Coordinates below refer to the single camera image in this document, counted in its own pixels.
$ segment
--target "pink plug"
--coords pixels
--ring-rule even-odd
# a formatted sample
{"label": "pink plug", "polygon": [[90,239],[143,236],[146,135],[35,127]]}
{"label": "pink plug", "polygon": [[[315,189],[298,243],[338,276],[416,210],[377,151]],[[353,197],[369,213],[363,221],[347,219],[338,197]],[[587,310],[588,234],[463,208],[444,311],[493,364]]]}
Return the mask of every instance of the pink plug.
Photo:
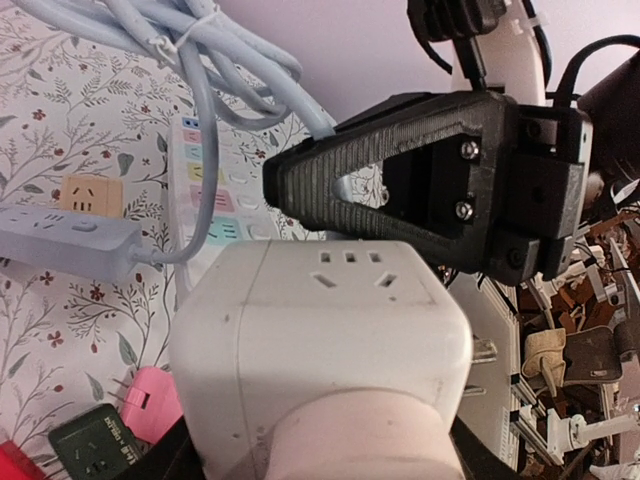
{"label": "pink plug", "polygon": [[129,387],[120,416],[137,438],[158,443],[182,416],[173,376],[156,367],[141,368]]}

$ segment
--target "black cable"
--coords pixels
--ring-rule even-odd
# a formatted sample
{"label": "black cable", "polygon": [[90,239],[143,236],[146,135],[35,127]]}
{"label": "black cable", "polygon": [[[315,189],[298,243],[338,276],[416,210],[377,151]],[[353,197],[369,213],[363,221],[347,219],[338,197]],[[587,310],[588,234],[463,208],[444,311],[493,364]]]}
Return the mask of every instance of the black cable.
{"label": "black cable", "polygon": [[487,276],[482,273],[480,275],[480,278],[478,279],[478,284],[476,285],[478,287],[478,290],[480,290],[480,288],[482,288],[482,284],[484,283],[484,281],[487,279]]}
{"label": "black cable", "polygon": [[511,299],[507,296],[506,293],[504,293],[504,291],[502,290],[502,287],[500,287],[500,285],[498,284],[498,282],[496,282],[494,279],[490,278],[489,281],[491,282],[491,285],[493,285],[493,288],[495,288],[498,291],[498,295],[500,295],[500,298],[502,298],[502,301],[505,303],[505,305],[507,306],[507,308],[509,309],[509,311],[511,312],[511,314],[516,317],[518,316],[518,314],[520,312],[518,312],[518,309],[516,308],[516,306],[513,304],[513,302],[511,301]]}
{"label": "black cable", "polygon": [[[547,100],[555,100],[558,97],[558,92],[546,92],[545,93]],[[580,100],[580,97],[582,95],[580,95],[579,93],[572,93],[571,94],[571,101],[572,102],[577,102],[578,100]]]}
{"label": "black cable", "polygon": [[640,48],[640,37],[636,35],[615,35],[593,42],[576,53],[562,74],[562,79],[556,91],[556,98],[553,102],[554,107],[571,106],[571,98],[576,86],[580,67],[582,67],[582,64],[591,54],[610,45],[627,45],[629,47]]}
{"label": "black cable", "polygon": [[[536,18],[536,10],[531,3],[531,0],[522,0],[524,5],[525,12],[529,18]],[[536,43],[538,44],[538,50],[540,51],[540,58],[542,59],[542,71],[544,75],[544,85],[545,87],[549,84],[549,79],[551,78],[551,70],[553,68],[553,60],[551,56],[551,47],[549,46],[549,40],[547,39],[547,35],[544,32],[544,29],[541,25],[536,25],[533,27],[533,34],[536,38]],[[444,58],[440,56],[438,52],[433,48],[433,46],[429,42],[424,42],[422,45],[424,51],[427,56],[438,65],[442,70],[447,72],[449,75],[453,73],[453,67],[449,62],[447,62]]]}
{"label": "black cable", "polygon": [[[522,0],[522,5],[527,13],[527,17],[536,18],[536,10],[533,8],[531,0]],[[553,60],[551,57],[551,47],[549,46],[549,40],[541,25],[533,27],[533,34],[536,37],[538,44],[538,50],[540,50],[540,58],[542,59],[542,72],[544,75],[544,86],[549,85],[549,79],[551,78],[551,70],[553,68]]]}
{"label": "black cable", "polygon": [[436,52],[436,50],[433,48],[433,45],[431,45],[429,42],[425,42],[425,44],[422,45],[422,47],[424,48],[424,51],[427,53],[427,56],[433,61],[433,63],[438,65],[441,69],[443,69],[449,75],[453,73],[453,67],[451,66],[451,64],[447,62],[444,58],[442,58],[438,52]]}
{"label": "black cable", "polygon": [[453,47],[458,56],[464,78],[469,80],[471,88],[476,91],[486,90],[487,82],[485,77],[487,76],[487,69],[484,66],[478,39],[476,37],[470,37],[462,40],[454,40]]}
{"label": "black cable", "polygon": [[591,249],[589,248],[588,245],[585,245],[584,243],[578,243],[578,242],[576,242],[575,245],[576,245],[576,247],[578,247],[580,250],[582,250],[584,253],[586,253],[587,255],[589,255],[592,258],[595,266],[598,267],[599,270],[602,270],[602,271],[607,272],[607,273],[630,272],[631,271],[631,269],[628,268],[628,267],[614,268],[614,269],[603,267],[598,263],[598,258],[593,254],[593,252],[591,251]]}

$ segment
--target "power socket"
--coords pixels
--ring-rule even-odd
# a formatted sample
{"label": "power socket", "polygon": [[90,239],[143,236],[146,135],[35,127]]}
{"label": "power socket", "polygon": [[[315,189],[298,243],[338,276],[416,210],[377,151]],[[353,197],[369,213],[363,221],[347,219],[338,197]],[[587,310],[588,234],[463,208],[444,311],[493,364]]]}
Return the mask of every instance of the power socket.
{"label": "power socket", "polygon": [[103,282],[124,280],[142,245],[137,222],[52,208],[0,204],[0,256]]}
{"label": "power socket", "polygon": [[95,175],[67,175],[62,179],[60,208],[109,218],[122,217],[122,181]]}
{"label": "power socket", "polygon": [[73,480],[112,480],[142,458],[113,405],[100,405],[55,428],[49,442]]}

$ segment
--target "cable tie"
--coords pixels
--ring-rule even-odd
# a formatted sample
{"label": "cable tie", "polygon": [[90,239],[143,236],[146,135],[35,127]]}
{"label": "cable tie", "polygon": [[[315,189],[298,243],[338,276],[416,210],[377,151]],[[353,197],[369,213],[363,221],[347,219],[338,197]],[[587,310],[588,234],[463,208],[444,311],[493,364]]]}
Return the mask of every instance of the cable tie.
{"label": "cable tie", "polygon": [[178,53],[178,50],[182,48],[182,46],[189,40],[189,36],[193,33],[193,31],[198,28],[200,25],[204,25],[205,23],[209,23],[211,20],[215,19],[220,14],[220,5],[217,3],[213,6],[213,12],[205,17],[201,17],[195,22],[191,24],[191,26],[187,29],[186,32],[182,34],[182,36],[178,39],[175,45],[172,45],[175,48],[175,52]]}
{"label": "cable tie", "polygon": [[535,17],[526,17],[511,21],[511,29],[514,35],[522,35],[524,32],[533,32],[536,27],[544,27],[549,21],[544,12],[537,12]]}
{"label": "cable tie", "polygon": [[163,60],[158,59],[158,67],[163,68],[167,63],[171,65],[175,65],[176,61],[172,58],[173,55],[177,55],[178,51],[182,48],[182,46],[187,43],[189,37],[193,33],[193,31],[201,25],[209,23],[211,20],[215,19],[220,14],[220,6],[215,4],[213,7],[213,12],[209,15],[199,18],[194,21],[186,32],[182,34],[182,36],[176,41],[176,43],[172,43],[171,39],[166,35],[158,35],[156,38],[152,38],[149,40],[149,45],[153,45],[156,47],[156,51],[158,55],[160,55]]}

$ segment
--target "white power strip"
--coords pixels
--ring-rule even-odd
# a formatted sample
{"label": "white power strip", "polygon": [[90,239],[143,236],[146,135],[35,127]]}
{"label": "white power strip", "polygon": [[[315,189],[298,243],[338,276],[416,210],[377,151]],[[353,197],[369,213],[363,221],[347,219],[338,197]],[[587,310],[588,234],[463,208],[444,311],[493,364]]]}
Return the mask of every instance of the white power strip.
{"label": "white power strip", "polygon": [[[354,463],[366,459],[370,470],[349,478],[460,478],[424,471],[397,475],[402,470],[395,476],[376,475],[382,465],[377,455],[380,461],[399,459],[400,464],[415,465],[424,452],[435,452],[447,442],[471,363],[472,336],[463,311],[409,245],[230,245],[180,307],[172,325],[171,369],[207,478],[265,478],[269,458],[274,460],[273,452],[277,456],[277,449],[270,447],[283,438],[274,428],[292,412],[289,418],[304,432],[297,444],[316,462],[306,473],[335,466],[323,457],[329,450],[323,442],[331,436],[316,443],[314,435],[322,431],[323,436],[327,430],[309,428],[313,424],[306,421],[309,417],[301,420],[299,407],[332,394],[376,389],[404,393],[429,405],[444,434],[424,428],[418,415],[406,423],[396,421],[388,416],[393,411],[388,407],[378,407],[356,424],[349,425],[353,417],[346,419],[347,425],[334,423],[332,432],[344,434],[342,441],[365,432],[352,443],[358,454],[352,445],[345,445],[343,453]],[[370,406],[367,402],[362,409]],[[403,406],[398,411],[407,410]],[[344,410],[334,412],[339,417]],[[382,424],[384,434],[373,430],[376,424]],[[363,453],[381,438],[384,447]],[[429,445],[435,438],[442,443]],[[404,448],[416,439],[416,451],[422,453],[405,455]],[[293,466],[301,457],[287,450],[280,459]],[[433,466],[427,471],[433,473]]]}
{"label": "white power strip", "polygon": [[[191,240],[200,207],[201,133],[196,118],[174,116],[169,132],[169,222],[174,245]],[[229,244],[279,238],[262,195],[262,174],[242,156],[221,152],[215,213],[207,241],[186,264],[176,265],[178,304]]]}
{"label": "white power strip", "polygon": [[122,281],[131,271],[131,247],[140,225],[122,218],[37,206],[0,205],[0,256],[38,267]]}

